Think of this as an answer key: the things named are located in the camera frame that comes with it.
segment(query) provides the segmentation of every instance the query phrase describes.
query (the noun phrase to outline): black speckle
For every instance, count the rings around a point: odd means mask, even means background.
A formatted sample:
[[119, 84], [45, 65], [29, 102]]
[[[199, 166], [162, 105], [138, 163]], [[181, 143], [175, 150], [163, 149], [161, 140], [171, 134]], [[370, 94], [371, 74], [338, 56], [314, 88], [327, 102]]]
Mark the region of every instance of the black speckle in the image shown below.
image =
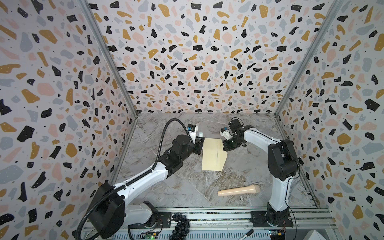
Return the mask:
[[25, 140], [32, 137], [34, 131], [35, 129], [33, 127], [25, 126], [17, 137], [17, 140], [20, 142], [25, 142]]
[[302, 6], [300, 6], [300, 5], [292, 5], [292, 6], [291, 6], [291, 10], [294, 10], [294, 11], [298, 11], [298, 12], [299, 12], [300, 9], [301, 9], [301, 7], [302, 7]]
[[40, 11], [44, 9], [43, 4], [38, 2], [37, 0], [31, 0], [33, 6], [36, 9], [36, 12], [40, 14]]
[[191, 8], [192, 9], [201, 10], [201, 4], [191, 3]]
[[113, 2], [109, 5], [110, 8], [119, 8], [119, 1]]
[[372, 111], [376, 111], [378, 109], [378, 107], [380, 106], [380, 104], [378, 104], [377, 102], [373, 101], [372, 99], [368, 98], [367, 100], [365, 100], [364, 102], [366, 105], [367, 105], [367, 109], [370, 109]]
[[17, 8], [17, 12], [20, 13], [20, 15], [25, 18], [28, 17], [28, 13], [24, 11], [22, 8]]
[[36, 221], [36, 219], [37, 219], [37, 211], [36, 211], [36, 209], [29, 210], [28, 211], [28, 216], [29, 216], [29, 223]]
[[68, 16], [67, 17], [68, 21], [71, 23], [71, 22], [74, 22], [74, 21], [77, 21], [77, 18], [75, 15], [71, 15], [71, 16]]

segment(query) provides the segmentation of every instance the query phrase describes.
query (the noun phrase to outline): gray speckle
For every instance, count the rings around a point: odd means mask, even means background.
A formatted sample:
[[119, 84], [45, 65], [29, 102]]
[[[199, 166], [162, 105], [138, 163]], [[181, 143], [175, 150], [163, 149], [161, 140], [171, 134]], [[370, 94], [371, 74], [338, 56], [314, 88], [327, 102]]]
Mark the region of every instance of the gray speckle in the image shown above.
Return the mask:
[[48, 234], [48, 240], [56, 240], [57, 232], [54, 229], [51, 229]]
[[47, 25], [46, 21], [42, 17], [40, 17], [40, 15], [37, 15], [36, 22], [38, 22], [41, 26]]
[[361, 28], [358, 28], [356, 30], [356, 33], [358, 35], [365, 35], [367, 34], [372, 28], [374, 28], [375, 25], [371, 24], [371, 25], [368, 25], [368, 26], [364, 26], [364, 27], [361, 27]]
[[239, 8], [239, 13], [245, 13], [246, 11], [248, 11], [250, 5], [251, 5], [251, 1], [248, 1], [246, 4], [241, 6]]
[[162, 28], [160, 25], [157, 25], [156, 23], [155, 23], [155, 27], [156, 27], [156, 29], [157, 29], [158, 31], [162, 31], [162, 30], [163, 30], [163, 28]]
[[78, 35], [72, 34], [73, 40], [77, 43], [80, 43], [84, 46], [84, 43], [80, 40], [80, 37]]
[[373, 212], [367, 208], [365, 210], [365, 215], [368, 216], [368, 217], [373, 217]]
[[285, 31], [285, 26], [287, 25], [286, 21], [283, 19], [281, 20], [279, 27], [281, 27], [282, 31]]
[[90, 84], [90, 85], [92, 85], [92, 84], [94, 83], [93, 78], [92, 78], [91, 75], [85, 75], [85, 77], [84, 77], [84, 82], [85, 82], [86, 84]]
[[369, 142], [367, 145], [362, 147], [365, 154], [369, 155], [384, 149], [384, 146], [381, 143], [372, 143]]
[[57, 57], [54, 57], [54, 58], [51, 58], [50, 57], [50, 60], [52, 61], [52, 62], [54, 62], [54, 63], [56, 63], [56, 64], [61, 64], [61, 59], [60, 58], [57, 58]]
[[73, 54], [66, 50], [66, 49], [63, 49], [61, 52], [60, 52], [60, 55], [62, 55], [63, 57], [66, 57], [68, 59], [72, 59], [73, 58]]
[[39, 193], [42, 193], [42, 192], [52, 192], [52, 191], [55, 190], [55, 186], [56, 186], [56, 183], [50, 183], [45, 188], [40, 190]]
[[142, 13], [148, 11], [148, 1], [145, 0], [145, 1], [144, 1], [144, 2], [137, 8], [137, 10], [138, 10], [139, 12], [142, 12]]
[[255, 27], [251, 24], [248, 24], [249, 32], [253, 32], [255, 30]]
[[361, 92], [362, 92], [362, 95], [363, 95], [364, 97], [368, 97], [368, 96], [371, 96], [371, 95], [372, 95], [373, 90], [372, 90], [372, 89], [364, 89], [364, 90], [362, 90]]
[[262, 51], [257, 51], [257, 52], [255, 53], [255, 58], [256, 58], [257, 60], [262, 60], [263, 57], [264, 57], [264, 53], [263, 53]]
[[31, 122], [37, 122], [37, 118], [39, 116], [39, 113], [38, 112], [35, 112], [35, 111], [32, 111], [32, 110], [27, 110], [30, 118], [31, 118]]
[[348, 88], [343, 88], [340, 90], [340, 100], [344, 102], [349, 98], [349, 89]]
[[205, 45], [205, 47], [208, 48], [208, 47], [210, 47], [211, 45], [212, 45], [211, 40], [208, 39], [208, 42], [207, 42], [207, 44]]
[[344, 214], [344, 215], [343, 215], [343, 225], [344, 225], [344, 227], [345, 227], [346, 229], [349, 228], [349, 223], [350, 223], [350, 221], [349, 221], [348, 216], [347, 216], [346, 214]]
[[20, 217], [24, 217], [25, 216], [25, 211], [26, 211], [26, 206], [22, 206], [18, 212], [19, 216]]
[[20, 98], [18, 96], [14, 96], [13, 98], [11, 98], [12, 102], [14, 103], [18, 103], [20, 102]]
[[266, 34], [267, 30], [264, 24], [258, 26], [261, 34]]
[[73, 131], [75, 131], [79, 125], [76, 123], [76, 121], [73, 119], [71, 115], [67, 116], [66, 119], [67, 119], [68, 127]]
[[4, 87], [11, 87], [11, 83], [13, 83], [14, 80], [13, 79], [0, 79], [0, 86], [4, 86]]
[[32, 49], [32, 41], [29, 39], [28, 37], [28, 34], [27, 33], [22, 33], [22, 40], [20, 42], [20, 49], [23, 51], [23, 52], [28, 52]]
[[87, 209], [87, 206], [88, 206], [88, 203], [87, 203], [87, 202], [86, 202], [85, 204], [81, 205], [81, 206], [79, 207], [79, 210], [78, 210], [78, 212], [77, 212], [77, 215], [79, 215], [81, 212], [83, 212], [84, 210], [86, 210], [86, 209]]
[[348, 187], [345, 183], [341, 182], [340, 183], [341, 189], [346, 192], [346, 193], [353, 193], [353, 189]]
[[360, 59], [360, 54], [359, 54], [359, 50], [357, 50], [356, 52], [355, 52], [355, 55], [353, 56], [353, 60], [354, 61], [357, 61], [357, 60], [359, 60]]
[[0, 140], [0, 149], [7, 150], [13, 146], [13, 139], [11, 137], [2, 137]]
[[221, 71], [223, 69], [223, 64], [224, 64], [224, 61], [223, 60], [220, 60], [217, 64], [216, 64], [216, 71]]
[[18, 179], [23, 172], [17, 165], [11, 165], [0, 170], [0, 184], [6, 184]]
[[67, 7], [68, 7], [69, 9], [73, 9], [73, 8], [74, 8], [74, 2], [73, 2], [73, 1], [69, 1], [69, 2], [67, 3]]
[[65, 207], [65, 201], [60, 201], [59, 209], [62, 209], [63, 207]]
[[63, 102], [64, 102], [64, 100], [59, 99], [59, 98], [55, 98], [55, 99], [52, 101], [53, 104], [58, 104], [58, 105], [62, 105]]
[[166, 28], [170, 31], [170, 33], [177, 33], [176, 29], [172, 26], [172, 24], [166, 24]]
[[365, 72], [369, 72], [370, 69], [371, 69], [371, 64], [372, 64], [372, 60], [370, 58], [364, 58], [363, 59], [363, 64], [362, 64], [362, 69]]
[[176, 59], [178, 59], [178, 60], [183, 59], [183, 54], [182, 54], [180, 51], [177, 51], [177, 50], [173, 52], [173, 56], [174, 56]]
[[189, 28], [190, 28], [191, 30], [193, 30], [193, 22], [191, 21], [191, 19], [187, 18], [187, 19], [185, 20], [185, 24], [186, 24], [187, 26], [189, 26]]

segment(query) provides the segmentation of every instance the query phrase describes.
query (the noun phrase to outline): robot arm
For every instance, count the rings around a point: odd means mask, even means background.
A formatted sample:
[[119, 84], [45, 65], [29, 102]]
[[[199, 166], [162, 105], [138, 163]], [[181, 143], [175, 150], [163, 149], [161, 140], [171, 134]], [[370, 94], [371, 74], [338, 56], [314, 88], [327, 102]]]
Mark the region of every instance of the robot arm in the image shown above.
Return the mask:
[[233, 133], [224, 127], [220, 135], [226, 139], [223, 141], [224, 151], [231, 151], [244, 143], [250, 142], [268, 154], [268, 169], [273, 176], [272, 195], [267, 205], [267, 218], [269, 224], [278, 225], [289, 215], [286, 200], [289, 196], [289, 181], [298, 170], [298, 158], [293, 142], [289, 139], [280, 140], [270, 137], [251, 125], [243, 126], [239, 120], [234, 119], [229, 123]]

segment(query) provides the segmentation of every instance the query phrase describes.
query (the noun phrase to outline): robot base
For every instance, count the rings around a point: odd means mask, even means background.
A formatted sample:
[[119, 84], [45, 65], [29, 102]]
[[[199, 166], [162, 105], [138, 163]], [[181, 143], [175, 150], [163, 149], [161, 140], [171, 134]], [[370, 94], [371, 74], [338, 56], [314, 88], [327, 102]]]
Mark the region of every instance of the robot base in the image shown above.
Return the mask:
[[[150, 229], [156, 227], [156, 228], [170, 228], [170, 222], [172, 219], [172, 213], [171, 212], [159, 212], [157, 215], [156, 221], [158, 222], [158, 225], [156, 223], [154, 226], [150, 227]], [[144, 224], [132, 224], [130, 226], [131, 228], [145, 228]]]

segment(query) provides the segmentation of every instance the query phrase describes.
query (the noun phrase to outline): pink speckle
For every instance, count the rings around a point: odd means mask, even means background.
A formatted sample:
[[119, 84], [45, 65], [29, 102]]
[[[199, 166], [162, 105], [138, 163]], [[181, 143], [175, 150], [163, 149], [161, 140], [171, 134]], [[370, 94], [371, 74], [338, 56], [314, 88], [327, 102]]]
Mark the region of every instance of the pink speckle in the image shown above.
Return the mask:
[[223, 40], [226, 44], [230, 44], [232, 42], [232, 34], [230, 34], [229, 32], [226, 32], [225, 34], [223, 34]]
[[42, 168], [45, 169], [45, 170], [51, 168], [51, 164], [49, 164], [49, 163], [42, 163], [41, 166], [42, 166]]
[[128, 11], [130, 11], [131, 13], [134, 13], [133, 9], [131, 8], [128, 2], [125, 2], [125, 5], [127, 6]]
[[134, 33], [132, 37], [133, 37], [133, 39], [135, 39], [136, 42], [138, 42], [140, 44], [144, 44], [144, 38], [142, 35], [140, 35], [138, 33]]
[[44, 150], [43, 150], [43, 159], [46, 160], [48, 158], [48, 155], [49, 155], [49, 150], [44, 148]]
[[336, 50], [332, 48], [327, 52], [327, 61], [330, 63], [336, 57]]
[[62, 8], [59, 7], [57, 10], [59, 11], [59, 13], [60, 13], [62, 16], [65, 15], [65, 10], [64, 10], [64, 9], [62, 9]]
[[105, 14], [108, 14], [108, 8], [106, 7], [106, 5], [103, 5], [101, 8], [104, 10]]
[[0, 51], [2, 51], [4, 55], [9, 57], [10, 59], [15, 59], [15, 60], [19, 59], [19, 55], [11, 53], [10, 51], [4, 49], [3, 47], [0, 47]]
[[61, 165], [60, 163], [55, 163], [52, 169], [52, 177], [56, 178], [57, 181], [61, 181], [63, 176], [61, 175]]
[[337, 127], [339, 123], [335, 119], [330, 119], [325, 122], [325, 126]]
[[172, 11], [173, 15], [176, 17], [177, 16], [177, 12], [176, 12], [175, 6], [173, 6], [170, 10]]
[[357, 146], [359, 145], [360, 142], [361, 142], [361, 138], [355, 135], [353, 139], [353, 144]]
[[181, 41], [181, 38], [179, 38], [178, 36], [173, 36], [173, 39], [178, 43], [178, 42], [180, 42]]
[[55, 124], [51, 124], [48, 128], [48, 133], [51, 134], [53, 137], [57, 137], [57, 127]]
[[28, 54], [28, 59], [31, 60], [31, 61], [36, 60], [36, 57], [35, 57], [34, 53]]
[[232, 7], [232, 4], [231, 4], [231, 3], [229, 3], [228, 11], [229, 11], [230, 13], [233, 13], [233, 7]]
[[53, 96], [55, 94], [55, 90], [49, 83], [39, 83], [37, 85], [37, 91], [44, 96]]
[[0, 214], [3, 212], [7, 212], [7, 211], [8, 211], [8, 205], [1, 205], [0, 206]]
[[32, 173], [31, 175], [29, 175], [29, 176], [27, 177], [27, 179], [28, 179], [29, 181], [31, 181], [31, 180], [33, 179], [33, 177], [36, 176], [36, 174], [37, 174], [37, 172]]
[[17, 147], [15, 148], [12, 152], [10, 152], [4, 159], [3, 161], [4, 162], [11, 162], [15, 157], [16, 155], [20, 152], [22, 148], [21, 147]]

